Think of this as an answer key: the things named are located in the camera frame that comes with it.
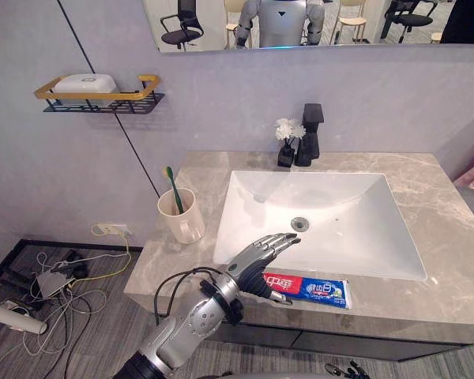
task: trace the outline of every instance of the chair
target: chair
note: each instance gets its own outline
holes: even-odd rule
[[[165,20],[173,17],[179,19],[181,28],[171,32],[165,26]],[[182,48],[186,51],[186,43],[204,35],[204,29],[202,29],[197,19],[197,0],[178,0],[177,14],[161,17],[160,23],[166,31],[166,33],[161,36],[161,40],[169,45],[176,45],[180,50],[182,45]]]
[[[355,27],[356,30],[356,38],[355,41],[358,41],[358,35],[360,33],[360,29],[362,30],[362,35],[360,36],[360,42],[363,41],[363,33],[365,32],[365,25],[367,23],[367,20],[362,17],[363,15],[363,7],[365,5],[366,0],[340,0],[339,1],[339,10],[337,11],[337,17],[335,21],[335,25],[333,26],[332,30],[332,35],[330,36],[330,43],[332,43],[332,38],[333,34],[335,33],[335,29],[337,28],[337,24],[340,23],[340,32],[339,36],[342,34],[342,28],[347,25],[347,26],[353,26]],[[345,17],[339,17],[340,16],[340,8],[342,6],[358,6],[358,15],[357,17],[352,17],[352,18],[345,18]]]
[[[225,49],[228,49],[230,47],[230,32],[232,32],[232,33],[235,32],[235,30],[239,26],[239,24],[231,24],[228,21],[228,14],[229,13],[241,13],[241,11],[243,10],[243,6],[244,6],[245,2],[246,2],[246,0],[224,0],[224,10],[225,10],[226,15],[227,15],[227,26],[226,26],[227,46],[225,47]],[[250,41],[250,49],[252,49],[253,48],[253,40],[251,39],[251,33],[250,33],[249,41]]]
[[[426,16],[413,13],[420,1],[432,3],[432,7]],[[426,26],[434,22],[434,20],[430,18],[430,15],[437,7],[437,3],[438,0],[392,0],[391,5],[385,13],[385,18],[394,24],[404,25],[404,31],[402,32],[402,36],[398,40],[398,43],[404,41],[406,31],[409,33],[412,28]]]
[[[430,43],[441,43],[442,32],[434,32],[431,34]]]

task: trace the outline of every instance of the wall shelf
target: wall shelf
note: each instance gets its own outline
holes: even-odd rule
[[[148,114],[165,97],[163,93],[155,93],[160,83],[156,75],[138,75],[143,89],[135,92],[90,93],[90,92],[53,92],[53,87],[64,77],[57,77],[37,89],[37,99],[45,99],[49,105],[44,112],[82,112],[82,113],[114,113],[114,114]],[[63,103],[63,100],[82,100],[85,104]],[[112,100],[106,107],[94,104],[95,100]]]

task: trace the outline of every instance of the floor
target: floor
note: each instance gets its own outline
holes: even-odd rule
[[[40,248],[27,246],[14,261],[12,268],[28,275],[39,272],[36,263],[39,251],[45,252],[54,262],[64,256],[67,249]],[[117,254],[99,250],[79,250],[85,257],[95,257],[102,253]],[[107,292],[106,307],[91,316],[88,327],[75,345],[66,378],[108,378],[135,352],[143,336],[152,329],[151,314],[143,310],[135,302],[128,299],[122,290],[137,260],[137,253],[132,253],[133,260],[128,269],[119,276],[102,280],[83,282],[74,288],[74,293],[83,293],[90,289],[102,289]],[[126,258],[100,258],[90,266],[90,275],[95,276],[105,272],[120,269]],[[9,289],[0,287],[0,301],[10,296]],[[88,295],[92,308],[98,308],[100,298],[97,294]],[[40,319],[46,317],[53,309],[46,305]],[[69,349],[81,333],[87,320],[87,315],[76,315],[74,319],[74,339],[63,351],[58,365],[51,372],[50,378],[63,378]],[[60,347],[65,336],[63,324],[54,333],[52,344]],[[21,342],[22,335],[0,325],[0,358],[11,348]],[[6,356],[0,362],[0,378],[27,377],[31,379],[45,378],[49,369],[55,364],[58,355],[40,354],[29,356],[22,346]],[[231,343],[204,342],[194,353],[194,356],[175,375],[176,379],[195,379],[203,375],[222,374],[226,371],[233,373],[252,372],[307,372],[325,373],[324,364],[330,362],[336,366],[348,366],[349,358],[336,357],[268,347],[252,347]],[[474,347],[450,352],[430,358],[417,359],[411,362],[385,362],[373,359],[357,358],[356,361],[370,374],[372,379],[474,379]]]
[[[422,28],[413,28],[410,33],[406,33],[404,42],[407,44],[413,43],[430,43],[431,41],[431,33],[433,32],[442,32],[444,27],[446,26],[446,22],[448,21],[448,17],[451,14],[451,10],[453,9],[453,2],[447,2],[447,0],[439,0],[437,8],[432,13],[432,18],[434,22],[430,25],[424,26]],[[417,14],[427,15],[430,11],[432,5],[427,2],[420,2],[418,7],[415,10]],[[339,0],[333,0],[332,2],[325,3],[325,22],[323,24],[322,30],[322,39],[320,41],[320,45],[329,45],[330,44],[330,36],[332,35],[333,26],[335,25],[337,11],[339,9]],[[343,17],[355,17],[357,13],[357,8],[344,8],[341,10],[341,15]],[[230,15],[230,22],[238,24],[239,23],[239,15],[238,14],[231,14]],[[252,37],[253,37],[253,46],[256,48],[259,44],[259,20],[256,18],[253,20],[253,29],[252,29]],[[381,40],[381,43],[398,43],[398,40],[402,34],[404,28],[402,25],[392,24],[388,36],[385,39]],[[339,38],[339,44],[353,44],[354,28],[346,27],[342,33],[342,36]]]

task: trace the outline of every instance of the sink drain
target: sink drain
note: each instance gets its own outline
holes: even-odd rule
[[[294,231],[303,232],[309,229],[309,221],[303,217],[295,217],[290,224]]]

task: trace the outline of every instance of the white sink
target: white sink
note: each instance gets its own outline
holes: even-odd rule
[[[252,241],[280,232],[297,232],[302,242],[270,268],[427,278],[383,174],[233,171],[214,262],[227,264]]]

